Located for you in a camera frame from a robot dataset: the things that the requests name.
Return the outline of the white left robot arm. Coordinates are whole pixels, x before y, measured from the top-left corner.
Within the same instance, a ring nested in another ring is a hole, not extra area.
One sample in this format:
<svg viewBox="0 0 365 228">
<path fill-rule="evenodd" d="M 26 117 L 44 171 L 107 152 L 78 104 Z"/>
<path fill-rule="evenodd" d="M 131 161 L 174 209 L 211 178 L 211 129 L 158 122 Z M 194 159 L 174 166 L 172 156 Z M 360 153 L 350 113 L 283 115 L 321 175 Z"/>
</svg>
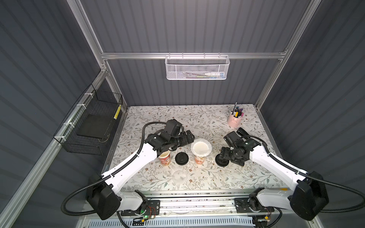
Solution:
<svg viewBox="0 0 365 228">
<path fill-rule="evenodd" d="M 102 174 L 102 177 L 110 178 L 88 192 L 88 203 L 101 220 L 106 220 L 119 211 L 145 214 L 146 196 L 138 190 L 122 192 L 121 189 L 136 173 L 162 153 L 189 145 L 194 140 L 195 136 L 190 130 L 179 133 L 176 137 L 166 136 L 164 132 L 150 134 L 144 141 L 141 152 L 133 153 L 119 165 Z"/>
</svg>

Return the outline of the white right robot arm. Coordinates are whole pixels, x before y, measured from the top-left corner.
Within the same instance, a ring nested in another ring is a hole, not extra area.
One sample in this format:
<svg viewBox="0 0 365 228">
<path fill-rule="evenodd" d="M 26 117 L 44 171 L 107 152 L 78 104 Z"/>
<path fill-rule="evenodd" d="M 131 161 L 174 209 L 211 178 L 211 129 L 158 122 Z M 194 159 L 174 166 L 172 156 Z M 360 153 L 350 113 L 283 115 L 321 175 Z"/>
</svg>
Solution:
<svg viewBox="0 0 365 228">
<path fill-rule="evenodd" d="M 220 167 L 229 163 L 244 166 L 246 161 L 255 162 L 283 181 L 288 190 L 259 188 L 249 195 L 248 205 L 252 212 L 267 207 L 292 210 L 304 220 L 314 219 L 329 203 L 322 176 L 316 172 L 300 175 L 301 169 L 270 153 L 265 142 L 252 138 L 231 140 L 225 138 L 228 147 L 222 147 L 215 162 Z"/>
</svg>

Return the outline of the black cup lid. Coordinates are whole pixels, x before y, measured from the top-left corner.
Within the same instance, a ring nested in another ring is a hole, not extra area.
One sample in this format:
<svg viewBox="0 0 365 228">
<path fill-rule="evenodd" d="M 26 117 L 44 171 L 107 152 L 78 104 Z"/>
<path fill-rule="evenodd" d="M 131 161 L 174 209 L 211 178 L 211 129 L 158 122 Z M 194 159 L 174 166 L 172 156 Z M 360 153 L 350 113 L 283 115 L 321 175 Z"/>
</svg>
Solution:
<svg viewBox="0 0 365 228">
<path fill-rule="evenodd" d="M 229 164 L 230 161 L 227 160 L 227 159 L 225 159 L 223 155 L 218 154 L 215 157 L 215 162 L 220 167 L 226 167 L 226 166 L 228 166 L 228 164 Z"/>
<path fill-rule="evenodd" d="M 187 153 L 184 152 L 180 152 L 175 156 L 175 162 L 180 165 L 180 166 L 184 166 L 188 163 L 189 161 L 189 156 Z"/>
</svg>

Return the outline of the paper milk tea cup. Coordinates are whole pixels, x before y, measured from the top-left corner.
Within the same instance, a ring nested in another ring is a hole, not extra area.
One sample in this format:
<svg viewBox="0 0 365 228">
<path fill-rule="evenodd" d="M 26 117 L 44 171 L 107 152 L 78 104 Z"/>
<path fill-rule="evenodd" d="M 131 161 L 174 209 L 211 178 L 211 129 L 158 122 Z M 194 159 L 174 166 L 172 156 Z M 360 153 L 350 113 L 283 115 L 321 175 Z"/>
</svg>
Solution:
<svg viewBox="0 0 365 228">
<path fill-rule="evenodd" d="M 198 164 L 198 165 L 202 165 L 206 159 L 205 156 L 198 156 L 198 155 L 195 155 L 194 156 L 194 159 L 195 159 L 195 162 Z"/>
<path fill-rule="evenodd" d="M 162 153 L 158 159 L 163 166 L 168 166 L 171 163 L 170 151 Z"/>
</svg>

